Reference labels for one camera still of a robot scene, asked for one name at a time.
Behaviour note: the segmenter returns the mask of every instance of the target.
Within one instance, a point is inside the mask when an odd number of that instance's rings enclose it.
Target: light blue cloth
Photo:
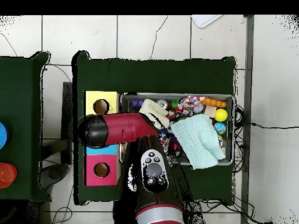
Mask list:
[[[174,123],[171,129],[193,169],[213,167],[218,164],[218,160],[225,158],[208,115],[185,118]]]

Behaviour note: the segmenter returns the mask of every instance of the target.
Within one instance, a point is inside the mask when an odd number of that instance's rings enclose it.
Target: dark green tablecloth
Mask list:
[[[18,176],[0,189],[0,199],[43,202],[48,195],[39,187],[41,155],[41,71],[47,52],[31,58],[0,57],[0,122],[9,139],[0,149],[0,162],[13,164]]]
[[[100,60],[88,59],[87,53],[82,51],[72,60],[74,105],[78,106],[78,117],[82,116],[84,90],[233,95],[234,68],[235,60],[232,57],[186,61]],[[223,199],[228,204],[232,203],[232,165],[203,170],[183,169],[194,200]],[[181,176],[179,167],[172,170],[178,177]],[[79,203],[119,199],[118,185],[84,187],[82,173],[83,153],[80,146],[75,173],[78,188],[74,190]]]

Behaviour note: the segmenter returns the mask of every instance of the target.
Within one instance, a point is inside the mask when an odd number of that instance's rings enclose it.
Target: gray circular button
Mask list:
[[[162,172],[162,167],[157,163],[153,162],[147,166],[147,176],[158,177]]]

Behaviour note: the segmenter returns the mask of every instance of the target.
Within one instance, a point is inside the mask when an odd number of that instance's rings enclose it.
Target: metal tray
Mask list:
[[[137,94],[129,94],[123,93],[120,95],[120,111],[122,113],[129,113],[132,112],[133,109],[130,106],[130,101],[133,99],[150,99],[153,101],[157,101],[160,99],[164,99],[168,102],[172,100],[180,100],[186,96],[206,96],[211,99],[221,100],[226,102],[227,106],[224,108],[227,113],[228,117],[227,120],[224,121],[224,124],[227,126],[227,131],[222,134],[223,137],[223,147],[225,147],[225,158],[223,160],[219,160],[218,166],[227,166],[230,165],[234,159],[234,118],[235,118],[235,97],[230,94],[174,94],[174,93],[137,93]],[[180,164],[182,165],[190,165],[189,161],[184,156],[179,156]]]

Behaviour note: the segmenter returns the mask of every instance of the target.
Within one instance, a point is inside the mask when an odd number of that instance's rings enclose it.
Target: white paper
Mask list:
[[[217,20],[222,15],[191,15],[197,27],[201,29]]]

